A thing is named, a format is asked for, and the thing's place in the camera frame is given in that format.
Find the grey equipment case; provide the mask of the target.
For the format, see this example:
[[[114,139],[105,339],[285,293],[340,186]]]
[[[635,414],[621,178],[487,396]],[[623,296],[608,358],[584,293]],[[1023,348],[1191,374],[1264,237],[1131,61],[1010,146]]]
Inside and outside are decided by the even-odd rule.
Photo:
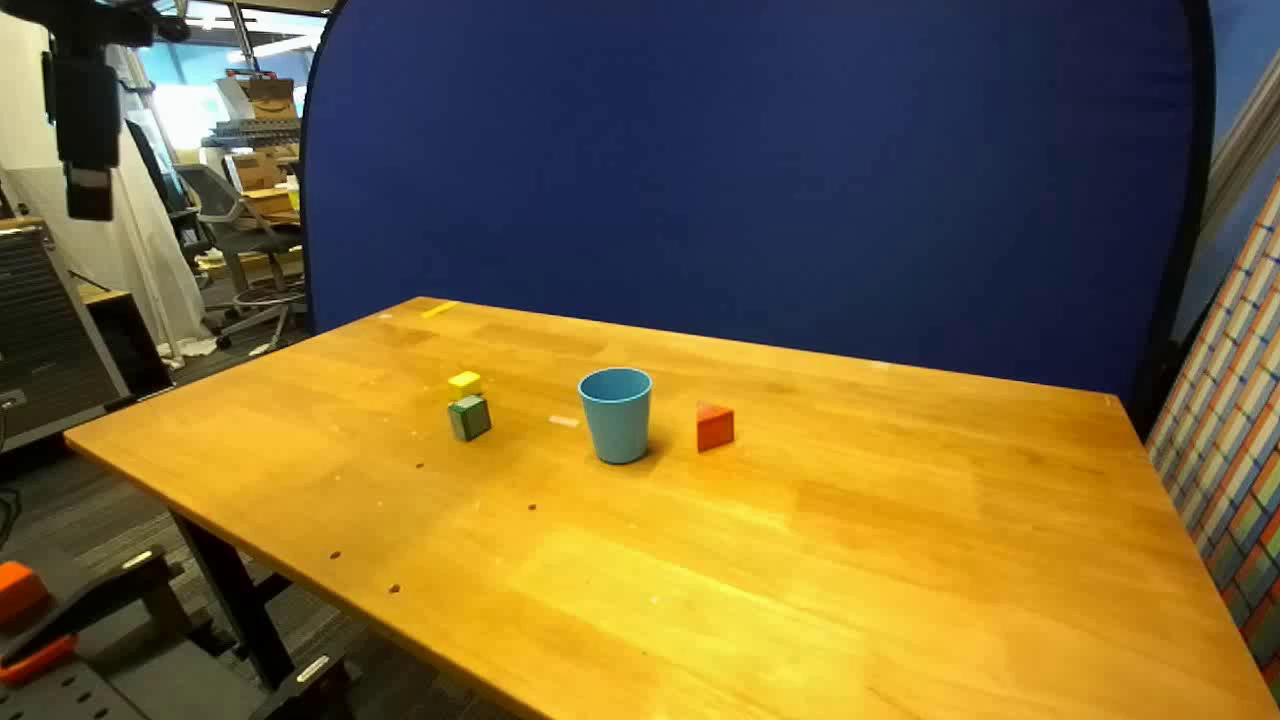
[[[129,396],[53,237],[0,232],[0,450],[58,436]]]

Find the yellow cube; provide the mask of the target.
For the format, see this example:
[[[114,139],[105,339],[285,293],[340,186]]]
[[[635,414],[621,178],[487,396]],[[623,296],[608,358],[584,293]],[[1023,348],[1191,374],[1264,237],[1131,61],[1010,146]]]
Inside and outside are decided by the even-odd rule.
[[[476,396],[476,393],[483,393],[483,379],[478,379],[478,373],[456,373],[456,374],[446,374],[446,389],[452,389],[452,396]]]

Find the green cube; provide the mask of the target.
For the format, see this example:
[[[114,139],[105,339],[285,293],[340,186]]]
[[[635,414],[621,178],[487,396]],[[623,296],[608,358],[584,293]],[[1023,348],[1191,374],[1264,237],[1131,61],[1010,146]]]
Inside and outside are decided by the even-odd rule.
[[[493,412],[483,396],[459,396],[446,403],[452,436],[473,442],[493,427]]]

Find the blue plastic cup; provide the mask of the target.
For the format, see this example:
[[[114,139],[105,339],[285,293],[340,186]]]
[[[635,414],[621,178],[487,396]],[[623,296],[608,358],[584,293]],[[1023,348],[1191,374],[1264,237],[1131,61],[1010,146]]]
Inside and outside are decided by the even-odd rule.
[[[605,462],[648,456],[650,379],[639,369],[594,369],[575,384],[593,450]]]

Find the blue round backdrop screen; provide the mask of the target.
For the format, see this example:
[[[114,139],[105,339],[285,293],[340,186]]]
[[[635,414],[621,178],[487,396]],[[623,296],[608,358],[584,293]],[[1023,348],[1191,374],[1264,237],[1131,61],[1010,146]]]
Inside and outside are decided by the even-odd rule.
[[[340,0],[311,313],[408,296],[1151,403],[1207,0]]]

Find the red cube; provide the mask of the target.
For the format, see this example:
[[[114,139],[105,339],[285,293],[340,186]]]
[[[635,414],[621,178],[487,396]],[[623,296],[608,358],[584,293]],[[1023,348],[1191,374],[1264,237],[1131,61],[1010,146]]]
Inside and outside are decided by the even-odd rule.
[[[711,450],[734,439],[734,412],[718,403],[703,403],[696,412],[696,447]]]

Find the cluttered background shelf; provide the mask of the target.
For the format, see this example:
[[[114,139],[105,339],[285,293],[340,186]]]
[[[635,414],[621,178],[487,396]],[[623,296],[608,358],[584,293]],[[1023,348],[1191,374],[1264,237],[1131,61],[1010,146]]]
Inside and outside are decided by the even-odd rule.
[[[299,220],[299,110],[291,78],[272,72],[227,72],[215,78],[225,118],[202,146],[267,223]]]

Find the black table leg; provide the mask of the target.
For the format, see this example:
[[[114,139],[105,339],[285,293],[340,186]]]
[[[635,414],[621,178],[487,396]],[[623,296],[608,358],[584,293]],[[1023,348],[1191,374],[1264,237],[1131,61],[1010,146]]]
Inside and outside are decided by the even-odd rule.
[[[263,689],[281,689],[291,675],[291,654],[267,616],[263,593],[250,584],[241,551],[194,518],[177,518],[183,545],[190,548],[211,597],[230,622],[241,650],[250,659]]]

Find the colourful checkered panel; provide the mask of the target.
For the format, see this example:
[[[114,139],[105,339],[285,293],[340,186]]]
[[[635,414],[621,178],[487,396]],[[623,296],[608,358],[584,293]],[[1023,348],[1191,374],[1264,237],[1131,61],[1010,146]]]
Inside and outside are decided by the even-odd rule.
[[[1264,680],[1280,675],[1280,186],[1248,223],[1147,436]]]

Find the white cloth cover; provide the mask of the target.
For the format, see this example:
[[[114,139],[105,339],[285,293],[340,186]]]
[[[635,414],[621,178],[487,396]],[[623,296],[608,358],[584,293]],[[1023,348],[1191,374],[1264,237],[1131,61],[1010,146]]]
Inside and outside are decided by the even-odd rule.
[[[2,192],[47,223],[58,258],[135,300],[142,327],[169,369],[211,357],[202,293],[177,243],[177,228],[132,134],[120,134],[112,170],[112,216],[73,220],[56,131],[43,115],[39,22],[0,19],[0,170]]]

